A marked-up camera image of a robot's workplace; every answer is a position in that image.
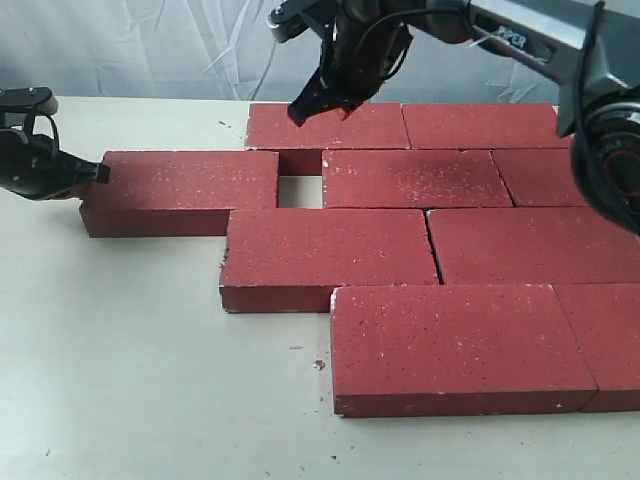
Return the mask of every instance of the brick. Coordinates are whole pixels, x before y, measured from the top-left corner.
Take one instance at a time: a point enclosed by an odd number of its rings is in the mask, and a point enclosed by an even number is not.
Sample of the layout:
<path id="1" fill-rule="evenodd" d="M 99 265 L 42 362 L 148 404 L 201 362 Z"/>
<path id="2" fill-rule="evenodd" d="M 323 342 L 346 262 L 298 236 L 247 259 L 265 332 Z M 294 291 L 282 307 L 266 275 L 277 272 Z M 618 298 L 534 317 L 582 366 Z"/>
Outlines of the brick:
<path id="1" fill-rule="evenodd" d="M 327 151 L 325 208 L 510 207 L 488 151 Z"/>
<path id="2" fill-rule="evenodd" d="M 286 104 L 254 103 L 245 144 L 278 151 L 282 175 L 322 175 L 323 150 L 408 149 L 409 138 L 397 103 L 365 104 L 345 121 L 325 112 L 302 127 L 289 120 Z"/>
<path id="3" fill-rule="evenodd" d="M 567 413 L 596 390 L 549 285 L 341 288 L 331 343 L 345 417 Z"/>
<path id="4" fill-rule="evenodd" d="M 107 152 L 80 206 L 91 237 L 224 236 L 235 209 L 276 208 L 273 152 Z"/>
<path id="5" fill-rule="evenodd" d="M 585 207 L 434 210 L 446 284 L 640 282 L 640 244 Z"/>
<path id="6" fill-rule="evenodd" d="M 227 312 L 328 312 L 335 287 L 436 284 L 419 210 L 232 212 L 220 294 Z"/>
<path id="7" fill-rule="evenodd" d="M 640 410 L 640 285 L 558 285 L 598 393 L 585 412 Z"/>
<path id="8" fill-rule="evenodd" d="M 408 104 L 402 107 L 416 149 L 563 148 L 553 107 L 542 103 Z"/>
<path id="9" fill-rule="evenodd" d="M 496 150 L 493 159 L 518 207 L 587 207 L 569 149 Z"/>

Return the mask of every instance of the white table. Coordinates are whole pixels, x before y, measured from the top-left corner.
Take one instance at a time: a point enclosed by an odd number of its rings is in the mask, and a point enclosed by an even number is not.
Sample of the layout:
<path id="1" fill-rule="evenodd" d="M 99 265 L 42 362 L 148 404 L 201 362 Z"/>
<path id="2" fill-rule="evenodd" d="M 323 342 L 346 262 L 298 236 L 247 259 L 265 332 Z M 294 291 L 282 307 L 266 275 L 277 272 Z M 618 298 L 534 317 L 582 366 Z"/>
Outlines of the white table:
<path id="1" fill-rule="evenodd" d="M 99 160 L 242 149 L 247 112 L 61 98 L 55 118 Z M 284 191 L 321 205 L 317 178 Z M 337 418 L 328 317 L 224 314 L 223 238 L 91 240 L 75 200 L 0 202 L 2 480 L 640 477 L 640 414 Z"/>

